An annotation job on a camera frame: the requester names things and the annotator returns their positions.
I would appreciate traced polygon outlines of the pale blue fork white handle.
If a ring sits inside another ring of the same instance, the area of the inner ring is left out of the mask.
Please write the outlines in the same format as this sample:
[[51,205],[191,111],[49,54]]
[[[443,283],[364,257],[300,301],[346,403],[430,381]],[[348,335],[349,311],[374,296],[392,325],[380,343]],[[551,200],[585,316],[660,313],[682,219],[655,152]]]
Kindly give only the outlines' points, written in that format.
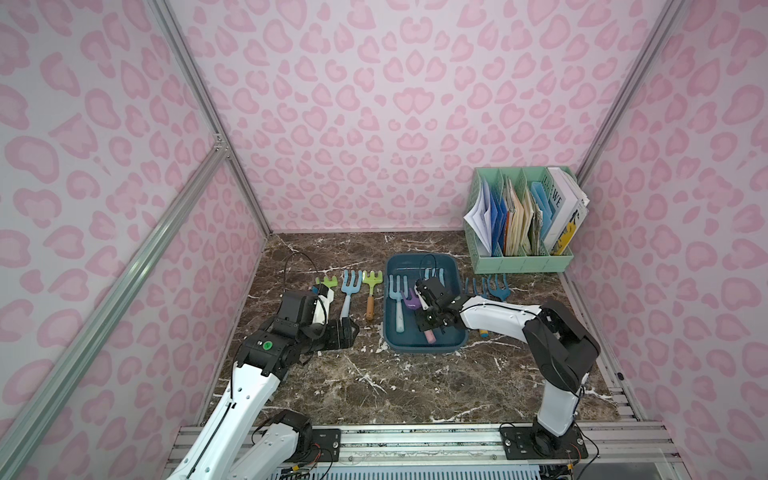
[[445,285],[445,271],[443,268],[425,268],[424,279],[437,278],[441,285]]

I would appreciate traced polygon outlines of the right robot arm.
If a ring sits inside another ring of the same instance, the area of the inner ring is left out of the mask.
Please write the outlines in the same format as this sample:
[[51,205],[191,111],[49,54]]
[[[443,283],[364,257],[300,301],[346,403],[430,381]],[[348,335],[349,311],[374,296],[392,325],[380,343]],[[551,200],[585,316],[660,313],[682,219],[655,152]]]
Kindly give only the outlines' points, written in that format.
[[487,330],[526,343],[544,378],[534,432],[552,441],[566,435],[601,348],[565,304],[515,305],[454,294],[436,278],[417,281],[415,295],[422,306],[417,319],[428,328]]

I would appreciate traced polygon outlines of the teal fork yellow handle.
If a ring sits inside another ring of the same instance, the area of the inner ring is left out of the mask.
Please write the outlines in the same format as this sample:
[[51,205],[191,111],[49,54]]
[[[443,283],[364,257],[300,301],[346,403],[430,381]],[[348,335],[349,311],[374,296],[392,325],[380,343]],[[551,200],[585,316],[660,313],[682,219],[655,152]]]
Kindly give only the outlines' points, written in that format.
[[485,277],[466,277],[462,280],[462,291],[465,295],[487,297],[487,279]]

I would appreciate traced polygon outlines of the pale teal rake white handle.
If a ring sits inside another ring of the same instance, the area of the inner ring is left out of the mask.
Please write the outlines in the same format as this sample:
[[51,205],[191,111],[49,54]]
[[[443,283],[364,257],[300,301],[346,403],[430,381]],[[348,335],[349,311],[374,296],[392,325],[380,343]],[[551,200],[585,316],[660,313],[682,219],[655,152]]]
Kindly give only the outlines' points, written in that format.
[[390,299],[395,301],[395,330],[397,333],[405,331],[403,301],[408,296],[408,293],[409,288],[405,276],[389,276],[388,295]]

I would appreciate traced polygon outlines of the purple rake pink handle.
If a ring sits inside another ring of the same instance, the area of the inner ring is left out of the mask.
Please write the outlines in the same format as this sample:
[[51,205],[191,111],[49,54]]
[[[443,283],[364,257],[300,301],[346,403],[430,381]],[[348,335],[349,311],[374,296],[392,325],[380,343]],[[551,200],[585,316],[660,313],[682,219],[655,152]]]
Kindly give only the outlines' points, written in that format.
[[[408,289],[405,305],[409,310],[412,311],[420,311],[422,309],[421,300],[416,295],[416,292],[413,288]],[[436,342],[436,337],[432,330],[424,331],[424,335],[429,344],[434,344]]]

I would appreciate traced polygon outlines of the green rake orange handle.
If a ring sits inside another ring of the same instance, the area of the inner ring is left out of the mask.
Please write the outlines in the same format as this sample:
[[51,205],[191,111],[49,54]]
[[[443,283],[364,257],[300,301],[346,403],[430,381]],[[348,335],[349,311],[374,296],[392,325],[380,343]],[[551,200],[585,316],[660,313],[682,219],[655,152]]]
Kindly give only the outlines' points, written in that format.
[[315,282],[317,284],[322,284],[326,286],[328,289],[334,289],[338,286],[338,279],[336,276],[332,276],[332,277],[324,276],[322,279],[320,279],[319,277],[316,277]]

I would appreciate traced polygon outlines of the teal rake yellow handle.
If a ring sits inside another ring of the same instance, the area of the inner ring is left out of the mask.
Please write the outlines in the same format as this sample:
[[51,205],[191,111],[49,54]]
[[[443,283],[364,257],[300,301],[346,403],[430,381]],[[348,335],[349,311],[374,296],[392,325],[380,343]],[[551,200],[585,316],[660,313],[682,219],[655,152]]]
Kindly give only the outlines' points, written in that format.
[[487,293],[501,302],[506,302],[512,291],[505,274],[488,275],[484,278]]

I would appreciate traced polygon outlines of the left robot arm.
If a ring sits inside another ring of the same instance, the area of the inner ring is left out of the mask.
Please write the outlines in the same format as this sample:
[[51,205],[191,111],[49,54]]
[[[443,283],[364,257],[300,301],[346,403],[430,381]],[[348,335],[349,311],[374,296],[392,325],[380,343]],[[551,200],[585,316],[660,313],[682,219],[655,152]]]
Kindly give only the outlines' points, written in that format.
[[333,299],[323,285],[282,295],[277,313],[238,347],[224,394],[171,478],[296,478],[337,460],[338,439],[314,434],[305,415],[284,409],[257,420],[303,357],[353,346],[359,328],[348,317],[331,318]]

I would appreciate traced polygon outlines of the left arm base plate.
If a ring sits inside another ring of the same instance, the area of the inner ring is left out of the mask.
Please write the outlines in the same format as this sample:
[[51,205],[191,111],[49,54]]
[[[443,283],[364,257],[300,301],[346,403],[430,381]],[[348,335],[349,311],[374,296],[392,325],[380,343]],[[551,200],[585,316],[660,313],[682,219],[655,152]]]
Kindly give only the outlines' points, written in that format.
[[288,462],[308,463],[320,455],[320,462],[337,462],[340,456],[341,433],[338,428],[305,430],[298,436],[298,443]]

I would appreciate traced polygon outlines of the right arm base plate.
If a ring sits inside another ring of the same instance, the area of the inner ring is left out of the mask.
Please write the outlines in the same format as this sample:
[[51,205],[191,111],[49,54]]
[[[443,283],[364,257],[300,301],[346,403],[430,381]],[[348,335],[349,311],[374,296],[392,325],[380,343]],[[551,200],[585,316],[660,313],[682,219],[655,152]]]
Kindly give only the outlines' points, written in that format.
[[499,434],[507,460],[581,461],[589,457],[576,423],[572,423],[562,436],[552,434],[537,421],[531,426],[503,423],[499,426]]

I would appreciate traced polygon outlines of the light blue fork white handle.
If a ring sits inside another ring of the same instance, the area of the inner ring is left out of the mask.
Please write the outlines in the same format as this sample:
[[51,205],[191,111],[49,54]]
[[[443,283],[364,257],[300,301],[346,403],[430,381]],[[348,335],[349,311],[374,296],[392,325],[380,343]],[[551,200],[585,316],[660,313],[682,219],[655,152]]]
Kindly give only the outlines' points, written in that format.
[[363,272],[361,270],[345,270],[342,275],[341,291],[344,294],[344,302],[342,305],[340,318],[347,318],[350,314],[351,299],[354,294],[357,294],[362,286]]

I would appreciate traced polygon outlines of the green rake wooden handle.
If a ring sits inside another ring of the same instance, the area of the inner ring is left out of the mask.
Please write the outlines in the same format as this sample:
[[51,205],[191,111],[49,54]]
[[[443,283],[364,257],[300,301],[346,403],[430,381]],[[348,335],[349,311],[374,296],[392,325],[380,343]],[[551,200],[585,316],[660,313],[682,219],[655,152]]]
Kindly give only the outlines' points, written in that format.
[[367,321],[371,322],[374,319],[374,306],[375,306],[375,289],[383,282],[382,271],[364,271],[362,274],[362,283],[369,288],[369,295],[366,303],[366,315]]

